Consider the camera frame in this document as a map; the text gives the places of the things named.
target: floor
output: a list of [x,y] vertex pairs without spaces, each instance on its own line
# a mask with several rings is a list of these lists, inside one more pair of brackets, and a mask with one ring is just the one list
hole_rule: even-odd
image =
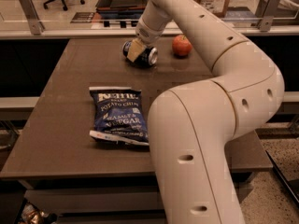
[[[72,29],[71,19],[78,11],[95,11],[97,0],[85,0],[85,5],[69,0],[69,9],[63,11],[60,1],[52,3],[48,10],[43,8],[46,0],[33,0],[42,20],[48,29]],[[233,6],[256,6],[257,0],[232,0]],[[21,23],[22,15],[17,0],[0,0],[0,30],[28,29],[27,23]],[[274,158],[278,167],[288,180],[299,179],[299,139],[287,129],[289,123],[270,123],[257,130],[262,145]],[[0,145],[7,142],[8,135],[0,132]],[[0,149],[0,168],[5,162],[9,151]],[[292,201],[287,190],[281,185],[273,171],[258,173],[252,180],[253,192],[242,202],[241,208],[248,224],[289,224],[299,223],[299,209]],[[0,181],[0,223],[13,223],[15,212],[18,211],[24,189],[18,183]]]

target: dark brown table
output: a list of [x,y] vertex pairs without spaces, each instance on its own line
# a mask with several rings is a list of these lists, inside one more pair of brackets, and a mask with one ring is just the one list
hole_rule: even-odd
[[[69,41],[1,178],[153,174],[148,147],[108,146],[89,136],[95,112],[89,87],[131,86],[142,90],[146,119],[150,104],[162,91],[211,75],[194,50],[186,59],[174,57],[171,37],[159,40],[156,66],[132,67],[122,55],[122,45],[130,39],[103,37]],[[226,154],[232,172],[264,171],[272,167],[255,133],[230,142]]]

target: bag of chips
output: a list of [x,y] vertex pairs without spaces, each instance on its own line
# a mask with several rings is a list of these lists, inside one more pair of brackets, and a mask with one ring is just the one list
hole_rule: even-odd
[[142,115],[141,91],[129,87],[90,87],[96,106],[94,130],[96,140],[148,146],[146,122]]

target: red apple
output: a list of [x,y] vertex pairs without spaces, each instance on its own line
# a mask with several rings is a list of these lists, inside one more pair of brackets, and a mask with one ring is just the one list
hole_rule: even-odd
[[192,45],[185,35],[177,35],[172,41],[172,50],[177,56],[187,56],[192,50]]

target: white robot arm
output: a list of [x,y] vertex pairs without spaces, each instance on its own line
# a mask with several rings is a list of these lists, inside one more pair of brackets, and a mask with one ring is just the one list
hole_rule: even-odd
[[149,0],[136,35],[150,45],[171,20],[214,77],[164,92],[149,111],[149,148],[168,223],[245,223],[224,146],[277,112],[283,77],[257,46],[193,0]]

